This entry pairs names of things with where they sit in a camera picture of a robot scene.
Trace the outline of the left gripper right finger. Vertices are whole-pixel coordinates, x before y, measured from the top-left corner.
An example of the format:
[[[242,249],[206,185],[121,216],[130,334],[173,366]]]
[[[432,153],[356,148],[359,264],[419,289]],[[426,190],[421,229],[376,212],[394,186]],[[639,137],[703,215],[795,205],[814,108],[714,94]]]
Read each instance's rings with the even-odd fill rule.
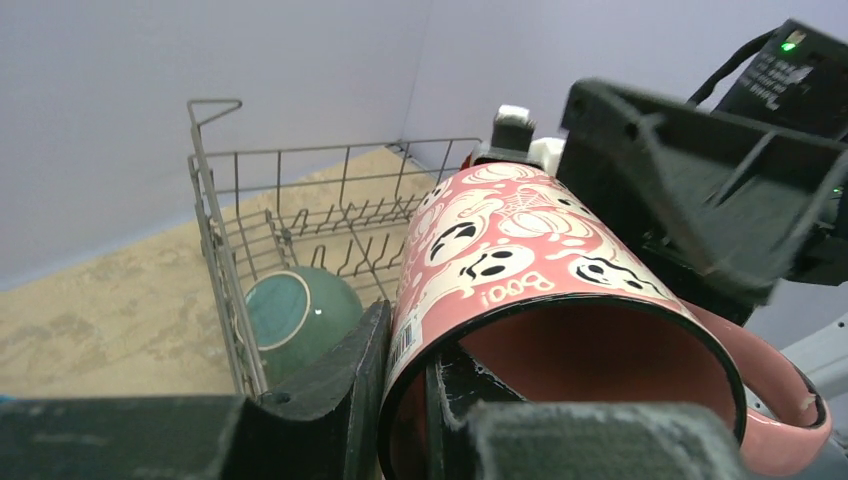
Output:
[[[747,479],[735,439],[685,403],[528,403],[461,347],[425,370],[431,479]]]

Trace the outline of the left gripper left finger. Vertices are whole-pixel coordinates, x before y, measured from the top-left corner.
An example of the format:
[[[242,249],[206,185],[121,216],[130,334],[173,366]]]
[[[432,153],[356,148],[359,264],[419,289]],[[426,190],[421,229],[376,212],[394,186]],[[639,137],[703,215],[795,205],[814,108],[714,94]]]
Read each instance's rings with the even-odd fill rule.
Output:
[[[257,398],[25,399],[1,406],[5,479],[376,479],[391,307]]]

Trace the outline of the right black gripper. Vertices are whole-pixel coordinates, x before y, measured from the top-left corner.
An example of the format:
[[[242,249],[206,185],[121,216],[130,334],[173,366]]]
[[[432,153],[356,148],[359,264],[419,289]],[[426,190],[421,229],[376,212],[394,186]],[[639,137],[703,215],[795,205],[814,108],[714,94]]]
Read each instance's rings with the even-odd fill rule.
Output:
[[[558,179],[682,299],[743,324],[781,280],[847,281],[845,144],[599,79],[561,125]]]

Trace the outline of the white scalloped teal bowl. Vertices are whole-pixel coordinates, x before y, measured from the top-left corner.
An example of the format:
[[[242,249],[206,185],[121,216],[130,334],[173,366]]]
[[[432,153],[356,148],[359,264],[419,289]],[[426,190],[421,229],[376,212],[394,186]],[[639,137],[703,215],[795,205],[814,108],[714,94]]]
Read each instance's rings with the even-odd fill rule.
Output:
[[[359,296],[344,279],[306,266],[260,279],[245,304],[270,387],[333,349],[363,315]]]

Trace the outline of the pink ghost mug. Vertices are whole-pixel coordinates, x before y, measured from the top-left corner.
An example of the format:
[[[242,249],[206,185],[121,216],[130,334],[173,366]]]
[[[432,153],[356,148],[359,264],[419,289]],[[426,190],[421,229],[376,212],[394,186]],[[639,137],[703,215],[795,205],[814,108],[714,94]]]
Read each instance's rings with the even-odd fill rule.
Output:
[[[686,402],[715,413],[746,464],[798,473],[829,440],[827,406],[761,338],[677,297],[542,170],[462,170],[421,202],[404,245],[378,451],[403,458],[397,421],[423,429],[423,378],[463,346],[536,402]]]

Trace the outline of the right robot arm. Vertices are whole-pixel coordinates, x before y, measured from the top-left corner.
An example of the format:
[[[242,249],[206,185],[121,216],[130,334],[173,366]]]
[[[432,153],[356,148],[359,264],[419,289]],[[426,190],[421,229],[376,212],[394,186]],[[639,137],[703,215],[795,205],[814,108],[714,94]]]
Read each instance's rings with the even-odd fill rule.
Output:
[[[557,178],[679,297],[736,324],[847,279],[847,47],[788,20],[684,103],[570,89]]]

